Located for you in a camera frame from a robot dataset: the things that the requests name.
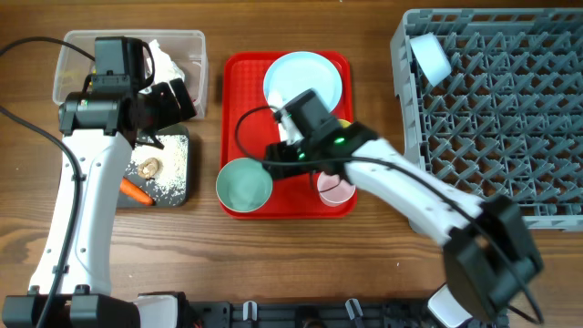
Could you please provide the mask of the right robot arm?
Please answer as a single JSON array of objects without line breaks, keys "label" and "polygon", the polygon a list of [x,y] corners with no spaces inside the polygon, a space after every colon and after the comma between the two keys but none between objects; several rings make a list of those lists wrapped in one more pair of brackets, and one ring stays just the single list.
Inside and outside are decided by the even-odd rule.
[{"label": "right robot arm", "polygon": [[441,324],[493,322],[519,293],[530,301],[532,322],[544,321],[527,287],[543,261],[509,197],[485,200],[417,168],[365,125],[343,127],[312,89],[267,104],[286,133],[282,153],[266,158],[270,168],[337,175],[398,210],[442,249],[445,284],[429,301]]}]

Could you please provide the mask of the brown food lump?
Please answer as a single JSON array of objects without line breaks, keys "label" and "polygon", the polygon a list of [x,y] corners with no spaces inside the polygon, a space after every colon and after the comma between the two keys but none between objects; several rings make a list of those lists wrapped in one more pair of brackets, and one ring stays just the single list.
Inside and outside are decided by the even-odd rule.
[{"label": "brown food lump", "polygon": [[152,179],[159,172],[159,169],[159,161],[156,158],[149,158],[138,165],[137,173],[142,179]]}]

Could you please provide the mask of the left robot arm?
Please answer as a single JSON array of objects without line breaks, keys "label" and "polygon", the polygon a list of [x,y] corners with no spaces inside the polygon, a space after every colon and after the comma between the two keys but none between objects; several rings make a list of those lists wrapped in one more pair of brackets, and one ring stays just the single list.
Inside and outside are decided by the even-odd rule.
[{"label": "left robot arm", "polygon": [[150,292],[131,302],[111,294],[110,243],[118,196],[139,133],[195,115],[180,80],[155,82],[148,44],[102,36],[90,55],[95,72],[58,110],[63,153],[44,253],[24,295],[9,296],[8,327],[196,327],[183,292]]}]

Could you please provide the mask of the green bowl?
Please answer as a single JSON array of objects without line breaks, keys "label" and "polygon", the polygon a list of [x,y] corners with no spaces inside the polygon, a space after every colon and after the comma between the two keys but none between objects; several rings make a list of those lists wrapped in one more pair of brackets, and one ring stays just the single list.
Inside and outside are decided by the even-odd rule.
[{"label": "green bowl", "polygon": [[238,213],[253,212],[263,207],[271,197],[273,180],[259,161],[249,158],[227,163],[216,179],[220,203]]}]

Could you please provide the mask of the light blue rice bowl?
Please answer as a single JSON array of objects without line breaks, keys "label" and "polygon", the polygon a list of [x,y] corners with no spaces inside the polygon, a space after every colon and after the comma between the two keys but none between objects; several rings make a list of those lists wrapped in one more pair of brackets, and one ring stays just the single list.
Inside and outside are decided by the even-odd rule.
[{"label": "light blue rice bowl", "polygon": [[433,33],[414,37],[410,47],[428,82],[438,86],[452,72],[452,67],[444,49]]}]

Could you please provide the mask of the white napkin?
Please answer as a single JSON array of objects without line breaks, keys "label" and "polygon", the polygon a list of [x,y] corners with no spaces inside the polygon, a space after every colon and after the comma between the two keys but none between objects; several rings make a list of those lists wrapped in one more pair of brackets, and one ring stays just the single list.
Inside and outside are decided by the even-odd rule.
[{"label": "white napkin", "polygon": [[143,94],[148,94],[152,91],[152,87],[156,84],[166,82],[169,83],[174,79],[186,80],[185,73],[174,63],[171,57],[163,52],[159,47],[159,42],[154,39],[148,43],[152,52],[153,59],[147,59],[148,72],[151,72],[151,65],[155,66],[154,82],[147,88],[142,90]]}]

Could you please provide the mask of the orange carrot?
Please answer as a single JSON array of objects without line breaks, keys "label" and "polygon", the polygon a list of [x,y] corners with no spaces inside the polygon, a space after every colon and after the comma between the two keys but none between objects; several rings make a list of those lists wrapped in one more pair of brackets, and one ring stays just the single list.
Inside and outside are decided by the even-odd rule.
[{"label": "orange carrot", "polygon": [[133,184],[127,178],[121,180],[119,190],[142,205],[152,206],[154,204],[154,200],[145,191]]}]

